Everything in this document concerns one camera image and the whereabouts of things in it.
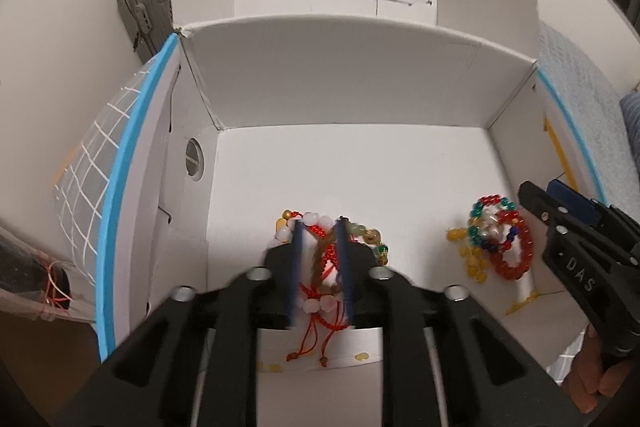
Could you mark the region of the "person's right hand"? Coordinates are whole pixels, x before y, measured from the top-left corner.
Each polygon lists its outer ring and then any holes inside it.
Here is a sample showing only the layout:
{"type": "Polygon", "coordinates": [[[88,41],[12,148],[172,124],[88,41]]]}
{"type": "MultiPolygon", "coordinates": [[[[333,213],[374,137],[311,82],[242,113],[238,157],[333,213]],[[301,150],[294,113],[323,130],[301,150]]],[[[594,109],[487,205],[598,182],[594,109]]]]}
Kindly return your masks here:
{"type": "Polygon", "coordinates": [[[600,397],[612,398],[634,368],[634,361],[623,360],[605,369],[602,355],[602,339],[589,324],[582,349],[574,358],[570,371],[561,385],[580,413],[593,412],[599,404],[600,397]]]}

